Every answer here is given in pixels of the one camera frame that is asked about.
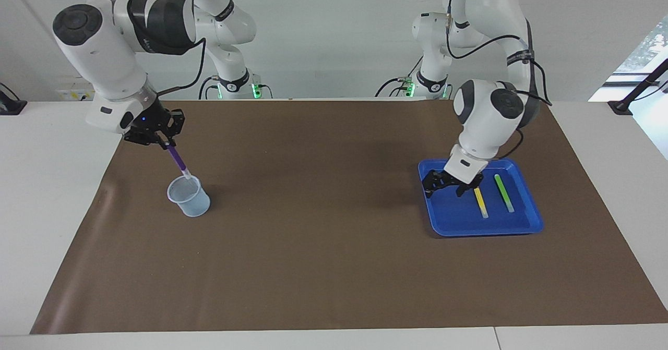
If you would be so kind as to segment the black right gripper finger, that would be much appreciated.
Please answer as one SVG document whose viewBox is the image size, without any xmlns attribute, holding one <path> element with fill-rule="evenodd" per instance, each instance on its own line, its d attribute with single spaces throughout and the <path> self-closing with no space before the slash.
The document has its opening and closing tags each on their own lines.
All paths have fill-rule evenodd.
<svg viewBox="0 0 668 350">
<path fill-rule="evenodd" d="M 149 132 L 141 129 L 129 129 L 129 131 L 124 134 L 124 140 L 143 146 L 158 144 L 161 148 L 166 148 L 165 141 L 159 136 L 157 132 Z"/>
<path fill-rule="evenodd" d="M 176 136 L 179 136 L 182 131 L 182 127 L 185 124 L 185 115 L 182 110 L 172 110 L 169 111 L 170 121 L 166 129 L 167 141 L 172 147 L 176 147 Z"/>
</svg>

